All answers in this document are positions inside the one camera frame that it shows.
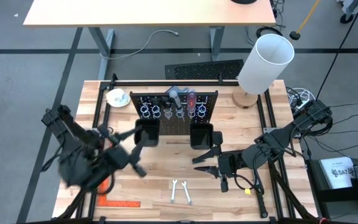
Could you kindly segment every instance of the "white cylinder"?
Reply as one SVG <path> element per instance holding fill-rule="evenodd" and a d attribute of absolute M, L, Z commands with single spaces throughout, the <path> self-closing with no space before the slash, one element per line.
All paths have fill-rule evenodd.
<path fill-rule="evenodd" d="M 266 91 L 295 55 L 292 44 L 276 34 L 265 34 L 256 41 L 238 80 L 250 94 Z"/>

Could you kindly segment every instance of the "wrench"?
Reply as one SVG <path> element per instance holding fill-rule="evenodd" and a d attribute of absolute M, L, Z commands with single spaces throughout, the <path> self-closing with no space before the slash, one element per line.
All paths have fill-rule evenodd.
<path fill-rule="evenodd" d="M 185 189 L 185 193 L 186 193 L 186 197 L 187 197 L 187 202 L 188 202 L 188 204 L 189 205 L 191 205 L 191 198 L 190 198 L 190 196 L 189 196 L 189 192 L 187 191 L 187 182 L 186 181 L 183 181 L 182 183 L 181 183 L 181 185 L 183 186 L 183 188 Z"/>
<path fill-rule="evenodd" d="M 178 180 L 172 180 L 172 196 L 171 196 L 171 203 L 173 203 L 173 201 L 175 200 L 175 189 L 176 189 L 176 186 L 177 186 L 177 182 Z"/>

